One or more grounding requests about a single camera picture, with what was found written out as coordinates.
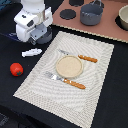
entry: utensil handle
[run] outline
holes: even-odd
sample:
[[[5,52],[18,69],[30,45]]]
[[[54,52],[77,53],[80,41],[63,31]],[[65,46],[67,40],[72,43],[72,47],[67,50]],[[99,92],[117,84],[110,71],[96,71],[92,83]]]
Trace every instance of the utensil handle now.
[[[88,60],[88,61],[91,61],[91,62],[94,62],[94,63],[96,63],[96,62],[98,61],[98,60],[95,59],[95,58],[91,58],[91,57],[87,57],[87,56],[83,56],[83,55],[78,55],[78,57],[79,57],[80,59]]]
[[[67,83],[67,84],[70,84],[72,86],[75,86],[77,88],[80,88],[80,89],[85,89],[86,88],[83,84],[79,84],[79,83],[76,83],[76,82],[68,80],[68,79],[64,79],[64,82]]]

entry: tomato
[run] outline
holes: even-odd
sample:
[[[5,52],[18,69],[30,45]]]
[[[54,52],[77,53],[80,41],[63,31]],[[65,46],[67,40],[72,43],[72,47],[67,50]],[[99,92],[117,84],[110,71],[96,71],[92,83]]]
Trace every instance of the tomato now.
[[[20,76],[23,73],[23,67],[19,63],[13,63],[10,66],[10,71],[13,76]]]

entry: placemat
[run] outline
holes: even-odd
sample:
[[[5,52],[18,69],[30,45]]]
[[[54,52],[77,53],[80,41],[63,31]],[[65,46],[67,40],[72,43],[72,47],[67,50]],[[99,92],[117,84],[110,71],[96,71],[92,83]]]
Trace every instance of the placemat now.
[[[59,32],[14,96],[53,113],[82,128],[90,128],[114,45],[77,35]],[[83,73],[74,79],[85,90],[44,76],[45,71],[56,75],[56,61],[64,55],[58,51],[86,55],[97,63],[82,60]]]

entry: pot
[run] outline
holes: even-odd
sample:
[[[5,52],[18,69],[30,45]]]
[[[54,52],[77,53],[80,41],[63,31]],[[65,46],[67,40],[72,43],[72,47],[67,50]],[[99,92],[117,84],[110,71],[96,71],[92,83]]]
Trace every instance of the pot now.
[[[119,17],[122,27],[128,30],[128,5],[119,10]]]
[[[99,0],[100,5],[94,4],[95,1],[81,7],[80,21],[85,25],[96,25],[101,20],[103,13],[103,8],[101,7],[101,0]]]

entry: beige plate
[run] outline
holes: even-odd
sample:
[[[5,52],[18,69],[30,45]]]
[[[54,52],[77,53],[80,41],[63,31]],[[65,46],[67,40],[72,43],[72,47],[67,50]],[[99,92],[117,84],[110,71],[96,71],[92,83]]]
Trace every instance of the beige plate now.
[[[64,78],[74,78],[82,73],[83,63],[78,57],[67,55],[57,61],[56,70]]]

